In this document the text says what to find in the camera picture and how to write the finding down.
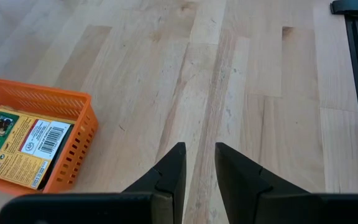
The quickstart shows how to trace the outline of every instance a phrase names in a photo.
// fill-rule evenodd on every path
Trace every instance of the product label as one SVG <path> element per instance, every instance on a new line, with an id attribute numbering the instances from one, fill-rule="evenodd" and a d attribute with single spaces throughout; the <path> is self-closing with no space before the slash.
<path id="1" fill-rule="evenodd" d="M 0 109 L 0 178 L 36 189 L 69 127 Z"/>

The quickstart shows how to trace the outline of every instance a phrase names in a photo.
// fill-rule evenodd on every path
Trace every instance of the barcode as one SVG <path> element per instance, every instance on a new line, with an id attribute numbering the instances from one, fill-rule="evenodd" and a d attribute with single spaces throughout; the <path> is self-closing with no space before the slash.
<path id="1" fill-rule="evenodd" d="M 40 151 L 51 154 L 63 132 L 63 128 L 53 127 L 45 138 L 45 141 L 42 144 Z"/>
<path id="2" fill-rule="evenodd" d="M 42 174 L 44 173 L 45 171 L 45 168 L 47 167 L 48 165 L 48 162 L 47 161 L 44 161 L 44 163 L 42 164 L 42 167 L 40 167 L 40 170 L 38 171 L 37 175 L 35 176 L 35 179 L 31 185 L 31 187 L 36 187 L 38 182 L 40 181 L 41 177 L 42 177 Z"/>

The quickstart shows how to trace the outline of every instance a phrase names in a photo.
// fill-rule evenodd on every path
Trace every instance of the orange plastic basket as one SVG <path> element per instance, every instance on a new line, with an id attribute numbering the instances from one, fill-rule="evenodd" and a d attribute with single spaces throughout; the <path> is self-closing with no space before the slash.
<path id="1" fill-rule="evenodd" d="M 75 91 L 0 80 L 0 105 L 76 121 L 42 192 L 71 189 L 98 128 L 98 120 L 91 107 L 91 96 Z M 13 195 L 40 193 L 2 179 L 0 191 Z"/>

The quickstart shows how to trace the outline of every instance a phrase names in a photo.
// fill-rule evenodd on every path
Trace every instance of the wooden floor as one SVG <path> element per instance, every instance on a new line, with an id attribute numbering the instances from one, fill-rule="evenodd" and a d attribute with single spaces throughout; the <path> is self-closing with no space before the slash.
<path id="1" fill-rule="evenodd" d="M 0 78 L 93 96 L 100 127 L 75 192 L 119 192 L 184 141 L 183 222 L 227 223 L 216 141 L 311 192 L 358 192 L 331 1 L 0 0 Z"/>

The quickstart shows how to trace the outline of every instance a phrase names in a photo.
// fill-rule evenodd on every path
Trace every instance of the wood grain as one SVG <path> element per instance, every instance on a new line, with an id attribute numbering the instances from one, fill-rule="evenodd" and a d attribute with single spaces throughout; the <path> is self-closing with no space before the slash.
<path id="1" fill-rule="evenodd" d="M 93 97 L 100 126 L 72 192 L 122 191 L 183 141 L 183 222 L 228 223 L 217 141 L 311 192 L 358 193 L 356 91 L 330 2 L 0 0 L 0 77 Z"/>

